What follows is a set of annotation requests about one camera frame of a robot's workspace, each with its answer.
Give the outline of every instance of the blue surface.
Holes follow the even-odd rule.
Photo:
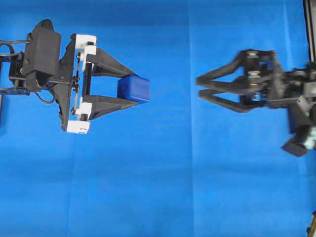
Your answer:
[[[118,80],[118,98],[146,103],[150,98],[148,79],[130,75]]]
[[[199,99],[194,79],[247,48],[275,50],[286,70],[304,66],[301,0],[11,0],[0,39],[25,39],[45,18],[62,35],[61,54],[72,33],[96,35],[151,80],[151,100],[82,136],[60,130],[56,104],[5,96],[0,237],[305,236],[315,153],[280,149],[286,111],[233,113]],[[115,96],[116,86],[94,78],[91,94]]]

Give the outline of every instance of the blue fabric backdrop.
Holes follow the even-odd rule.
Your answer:
[[[61,54],[72,33],[96,35],[151,80],[151,101],[82,136],[60,130],[56,104],[5,96],[0,237],[305,236],[315,153],[279,148],[286,111],[235,114],[199,99],[194,79],[247,48],[303,67],[302,1],[11,0],[1,4],[0,39],[25,39],[45,18],[62,34]],[[116,83],[95,78],[91,92],[114,96]]]

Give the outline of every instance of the blue cube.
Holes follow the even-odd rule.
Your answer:
[[[139,103],[149,101],[150,82],[137,75],[130,75],[118,80],[118,98]]]

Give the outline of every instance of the metal rod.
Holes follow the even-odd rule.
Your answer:
[[[0,58],[0,80],[1,80],[1,72],[2,72],[2,59]],[[0,94],[0,125],[1,125],[2,100],[3,100],[3,95]]]
[[[303,3],[305,10],[307,37],[309,42],[310,61],[313,62],[315,61],[316,57],[316,0],[304,0]]]
[[[83,75],[82,96],[90,95],[92,64],[86,63]]]

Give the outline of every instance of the robotic arm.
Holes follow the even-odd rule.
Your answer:
[[[233,82],[215,81],[239,67],[244,75]],[[197,85],[208,87],[199,92],[201,98],[239,113],[263,106],[287,108],[290,133],[295,135],[282,148],[299,157],[315,147],[316,63],[284,72],[273,51],[249,49],[232,63],[198,77]],[[239,102],[216,96],[225,92],[239,95]]]
[[[3,41],[9,54],[0,54],[2,63],[10,63],[9,79],[13,87],[0,88],[2,95],[30,95],[35,93],[42,102],[57,102],[60,108],[61,128],[65,132],[86,134],[90,120],[102,115],[123,110],[149,101],[150,82],[136,75],[113,57],[96,46],[96,37],[72,34],[71,42],[64,56],[59,60],[61,36],[54,32],[50,20],[39,22],[27,40]],[[25,52],[15,53],[12,44],[25,43]],[[73,76],[75,52],[77,56],[77,74]],[[83,88],[79,97],[79,65],[82,61]],[[116,77],[118,80],[117,98],[90,95],[92,77]],[[51,101],[43,100],[38,92],[47,90],[53,96]],[[72,91],[75,92],[75,103],[71,113],[77,120],[69,120]]]

